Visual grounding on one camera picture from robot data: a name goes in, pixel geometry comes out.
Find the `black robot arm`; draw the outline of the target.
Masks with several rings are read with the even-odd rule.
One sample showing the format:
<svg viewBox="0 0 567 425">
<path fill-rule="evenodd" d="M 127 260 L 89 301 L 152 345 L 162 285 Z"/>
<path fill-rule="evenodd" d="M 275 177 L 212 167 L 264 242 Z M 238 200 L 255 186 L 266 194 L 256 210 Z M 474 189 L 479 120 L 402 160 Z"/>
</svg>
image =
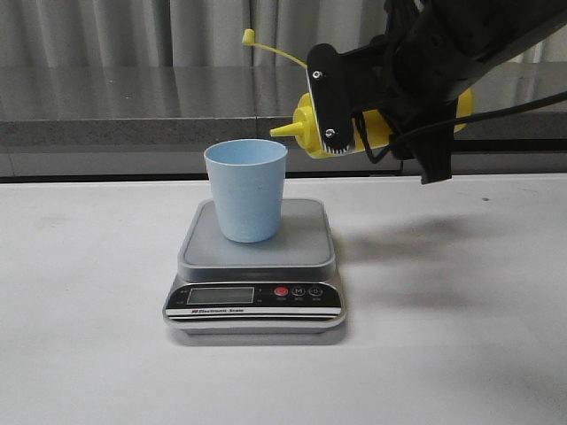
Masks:
<svg viewBox="0 0 567 425">
<path fill-rule="evenodd" d="M 365 112 L 391 129 L 384 155 L 415 159 L 423 183 L 452 175 L 459 96 L 566 23 L 563 1 L 388 1 L 381 35 L 345 53 L 318 44 L 308 87 L 322 149 L 369 150 Z"/>
</svg>

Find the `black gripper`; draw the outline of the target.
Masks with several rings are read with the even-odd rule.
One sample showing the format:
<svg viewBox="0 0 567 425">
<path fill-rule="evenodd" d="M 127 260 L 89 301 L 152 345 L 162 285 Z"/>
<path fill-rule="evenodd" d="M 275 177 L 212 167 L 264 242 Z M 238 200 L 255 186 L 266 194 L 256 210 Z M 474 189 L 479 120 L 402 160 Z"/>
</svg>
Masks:
<svg viewBox="0 0 567 425">
<path fill-rule="evenodd" d="M 388 154 L 414 159 L 424 184 L 452 177 L 454 119 L 461 94 L 457 12 L 393 12 L 384 35 L 347 54 L 358 100 L 353 122 L 373 163 Z M 325 153 L 353 148 L 353 124 L 341 55 L 329 44 L 307 55 L 308 87 Z"/>
</svg>

